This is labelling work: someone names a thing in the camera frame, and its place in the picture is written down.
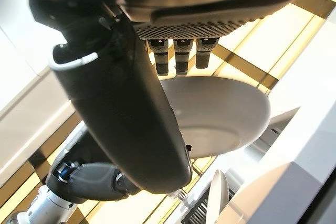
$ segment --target white wall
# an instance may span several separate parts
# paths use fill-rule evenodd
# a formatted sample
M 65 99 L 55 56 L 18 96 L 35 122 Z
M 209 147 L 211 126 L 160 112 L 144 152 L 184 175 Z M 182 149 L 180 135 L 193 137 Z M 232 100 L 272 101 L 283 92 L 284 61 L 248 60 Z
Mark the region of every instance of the white wall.
M 34 21 L 28 0 L 0 0 L 0 111 L 47 67 L 62 34 Z
M 336 9 L 293 66 L 272 89 L 271 117 L 297 108 L 320 94 L 336 94 Z

